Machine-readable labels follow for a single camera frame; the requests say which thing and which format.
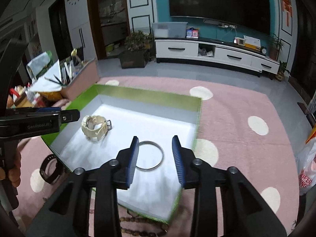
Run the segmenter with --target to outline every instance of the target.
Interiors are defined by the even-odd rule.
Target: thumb
[[[5,171],[0,168],[0,181],[2,181],[3,179],[5,179]]]

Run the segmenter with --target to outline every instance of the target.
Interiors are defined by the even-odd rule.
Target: white tv cabinet
[[[248,48],[233,43],[221,42],[212,39],[155,39],[157,62],[191,63],[220,68],[228,68],[237,71],[245,71],[260,77],[262,71],[277,74],[279,64]],[[198,55],[198,48],[212,50],[213,56]]]

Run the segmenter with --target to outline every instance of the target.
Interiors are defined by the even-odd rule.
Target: flat screen tv
[[[197,17],[270,33],[269,0],[169,0],[170,16]]]

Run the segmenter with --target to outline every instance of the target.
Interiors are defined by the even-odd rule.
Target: drawer handle
[[[241,59],[242,59],[242,58],[240,58],[240,57],[231,56],[231,55],[227,55],[227,57],[229,57],[229,58],[234,58],[234,59],[238,59],[238,60],[241,60]]]
[[[169,50],[177,50],[177,51],[184,51],[185,48],[168,48]]]
[[[269,68],[269,69],[272,68],[272,67],[270,67],[270,66],[268,66],[268,65],[265,65],[265,64],[262,64],[262,63],[261,63],[261,65],[264,66],[264,67],[267,67],[267,68]]]

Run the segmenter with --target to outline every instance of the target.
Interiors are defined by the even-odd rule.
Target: screw
[[[203,161],[200,160],[200,159],[194,159],[192,162],[193,162],[193,164],[196,165],[196,166],[202,165],[202,163],[203,163]]]
[[[118,160],[110,160],[109,162],[110,166],[117,166],[119,164],[119,161]]]
[[[81,175],[84,171],[85,171],[85,170],[84,170],[83,168],[78,167],[78,168],[76,168],[76,169],[74,170],[74,173],[75,173],[76,175]]]
[[[235,166],[231,166],[228,169],[228,171],[231,172],[232,174],[236,174],[236,173],[238,173],[238,168],[236,168]]]

